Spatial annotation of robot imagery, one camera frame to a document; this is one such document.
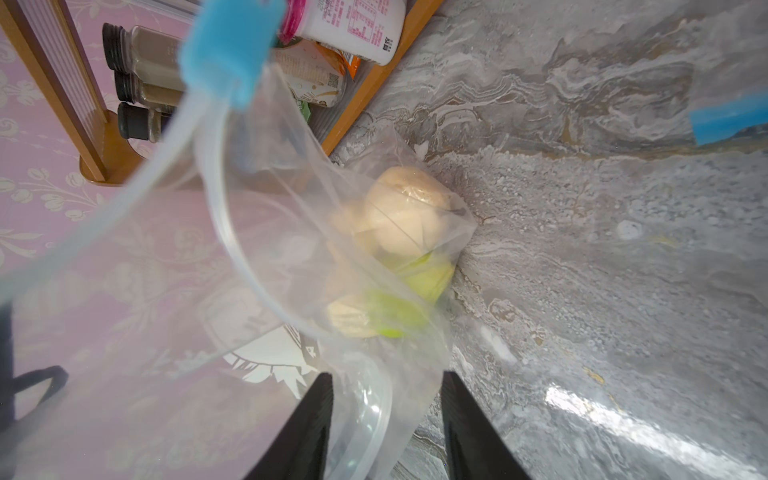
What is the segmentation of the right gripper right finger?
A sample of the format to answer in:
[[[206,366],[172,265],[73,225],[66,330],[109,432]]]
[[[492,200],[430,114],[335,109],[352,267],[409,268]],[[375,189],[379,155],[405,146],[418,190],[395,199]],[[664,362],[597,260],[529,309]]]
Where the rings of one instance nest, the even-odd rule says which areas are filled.
[[[531,479],[456,372],[443,373],[440,401],[450,479]]]

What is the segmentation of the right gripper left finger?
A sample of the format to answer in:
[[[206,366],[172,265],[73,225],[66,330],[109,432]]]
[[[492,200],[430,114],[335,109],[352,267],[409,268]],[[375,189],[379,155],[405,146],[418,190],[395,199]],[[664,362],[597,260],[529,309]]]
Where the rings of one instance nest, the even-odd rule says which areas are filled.
[[[332,375],[321,373],[245,479],[322,479],[333,403]]]

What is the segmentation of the beige pear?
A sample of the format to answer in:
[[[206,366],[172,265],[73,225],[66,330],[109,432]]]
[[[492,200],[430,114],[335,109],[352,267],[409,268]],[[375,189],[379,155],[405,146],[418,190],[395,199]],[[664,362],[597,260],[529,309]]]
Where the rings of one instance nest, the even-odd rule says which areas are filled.
[[[383,250],[416,258],[434,249],[452,210],[453,193],[415,167],[384,171],[368,191],[365,222]]]
[[[347,338],[370,338],[378,335],[370,319],[365,299],[359,295],[346,295],[331,302],[326,308],[328,320]]]

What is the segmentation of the green pear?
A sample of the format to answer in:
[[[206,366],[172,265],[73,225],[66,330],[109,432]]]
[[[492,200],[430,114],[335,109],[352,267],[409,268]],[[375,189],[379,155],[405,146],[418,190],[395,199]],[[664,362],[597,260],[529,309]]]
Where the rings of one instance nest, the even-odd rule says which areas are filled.
[[[372,330],[388,338],[425,330],[454,272],[454,262],[436,253],[395,269],[396,284],[392,288],[372,288],[363,294],[364,311]]]

